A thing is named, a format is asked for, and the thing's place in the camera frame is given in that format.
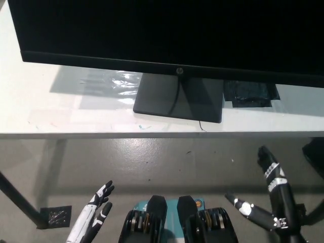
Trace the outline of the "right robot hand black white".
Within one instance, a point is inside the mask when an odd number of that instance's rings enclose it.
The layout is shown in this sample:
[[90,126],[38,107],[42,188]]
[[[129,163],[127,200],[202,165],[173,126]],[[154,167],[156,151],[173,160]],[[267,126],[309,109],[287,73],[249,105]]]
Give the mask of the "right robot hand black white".
[[266,146],[258,149],[258,165],[267,183],[272,212],[227,193],[227,200],[243,217],[259,227],[275,232],[280,242],[307,242],[301,234],[301,220],[292,188],[275,156]]

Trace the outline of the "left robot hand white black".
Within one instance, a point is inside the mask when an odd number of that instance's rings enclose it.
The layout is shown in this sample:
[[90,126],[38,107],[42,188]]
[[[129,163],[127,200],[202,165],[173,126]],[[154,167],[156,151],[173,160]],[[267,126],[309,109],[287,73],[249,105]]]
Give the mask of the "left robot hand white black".
[[112,208],[108,197],[113,190],[114,185],[110,180],[94,194],[78,216],[66,242],[92,242],[94,240]]

